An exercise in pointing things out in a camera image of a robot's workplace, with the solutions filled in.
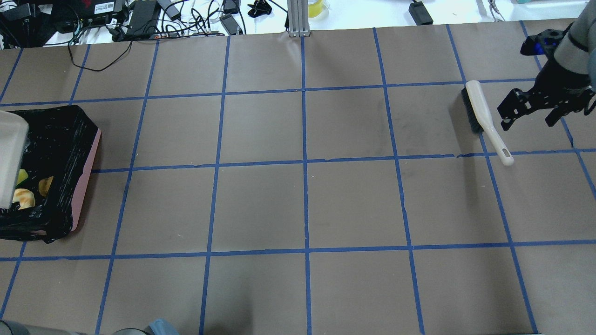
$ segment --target brush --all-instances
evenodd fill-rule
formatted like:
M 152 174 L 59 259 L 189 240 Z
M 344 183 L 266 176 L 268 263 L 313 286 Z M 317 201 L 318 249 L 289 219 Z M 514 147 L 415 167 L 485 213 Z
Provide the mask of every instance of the brush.
M 495 147 L 496 154 L 501 159 L 501 163 L 506 166 L 513 164 L 513 157 L 507 149 L 505 142 L 499 136 L 492 123 L 491 110 L 488 108 L 486 98 L 480 87 L 478 80 L 470 80 L 465 83 L 465 88 L 461 90 L 461 96 L 464 99 L 465 109 L 468 113 L 468 120 L 474 134 L 486 132 L 487 137 Z

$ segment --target white floor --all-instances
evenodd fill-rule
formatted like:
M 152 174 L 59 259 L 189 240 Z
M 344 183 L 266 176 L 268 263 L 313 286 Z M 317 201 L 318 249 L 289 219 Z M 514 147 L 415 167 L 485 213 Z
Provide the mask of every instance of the white floor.
M 287 8 L 285 0 L 274 1 Z M 311 19 L 311 30 L 415 25 L 408 12 L 410 0 L 324 1 L 327 9 L 318 17 Z M 206 16 L 209 2 L 208 0 L 188 0 L 182 9 L 182 21 L 193 20 L 190 15 L 191 8 L 197 9 Z M 423 2 L 435 24 L 493 21 L 487 0 L 424 0 Z M 242 0 L 241 2 L 248 34 L 278 33 L 285 30 L 286 14 L 280 7 L 269 2 L 273 12 L 253 19 L 246 15 L 249 3 L 251 4 L 252 1 Z M 518 4 L 517 0 L 496 0 L 497 7 L 507 21 L 573 18 L 581 13 L 586 3 L 586 0 L 534 0 L 527 4 Z M 212 11 L 218 7 L 216 4 L 217 1 L 212 6 Z M 235 17 L 238 24 L 241 24 L 240 16 L 236 14 Z M 217 21 L 212 22 L 212 30 L 224 31 Z M 71 37 L 71 34 L 57 33 L 48 43 L 68 41 Z M 107 42 L 111 42 L 111 35 L 105 28 L 93 29 L 81 40 L 83 44 Z

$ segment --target metal post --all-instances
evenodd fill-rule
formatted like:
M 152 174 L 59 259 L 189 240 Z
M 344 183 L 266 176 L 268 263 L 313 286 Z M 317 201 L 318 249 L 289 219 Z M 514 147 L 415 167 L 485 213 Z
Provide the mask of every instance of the metal post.
M 288 33 L 290 37 L 310 36 L 308 0 L 288 0 Z

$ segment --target food item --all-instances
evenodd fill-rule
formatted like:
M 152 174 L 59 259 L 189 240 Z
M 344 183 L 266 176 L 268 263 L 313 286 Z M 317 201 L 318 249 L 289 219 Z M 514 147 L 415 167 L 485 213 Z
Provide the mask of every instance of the food item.
M 17 177 L 17 186 L 19 184 L 21 184 L 22 182 L 24 182 L 27 178 L 29 178 L 29 175 L 27 174 L 27 171 L 20 169 L 18 171 L 18 177 Z
M 53 180 L 54 180 L 54 176 L 51 176 L 51 177 L 47 177 L 45 179 L 41 179 L 39 181 L 38 190 L 39 190 L 39 194 L 41 194 L 42 197 L 45 198 L 48 196 L 49 187 L 52 185 Z
M 20 208 L 25 209 L 35 206 L 35 196 L 33 192 L 24 188 L 18 188 L 14 190 L 13 203 L 18 202 Z

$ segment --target white plastic object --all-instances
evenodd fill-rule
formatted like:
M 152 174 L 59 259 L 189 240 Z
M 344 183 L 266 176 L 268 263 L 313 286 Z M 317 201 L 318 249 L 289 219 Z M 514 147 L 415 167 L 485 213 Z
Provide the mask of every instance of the white plastic object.
M 29 125 L 22 117 L 0 110 L 0 208 L 13 203 L 27 131 Z
M 482 87 L 480 87 L 480 82 L 478 80 L 470 80 L 465 83 L 465 89 L 468 91 L 468 96 L 470 97 L 470 102 L 472 103 L 476 119 L 482 126 L 482 129 L 484 129 L 492 146 L 495 147 L 496 154 L 501 159 L 501 163 L 505 166 L 513 165 L 513 156 L 511 155 L 511 152 L 509 152 L 509 149 L 505 145 L 505 142 L 503 142 L 501 136 L 499 136 L 499 133 L 496 131 L 495 125 L 492 123 L 491 110 L 486 103 L 486 98 L 482 92 Z

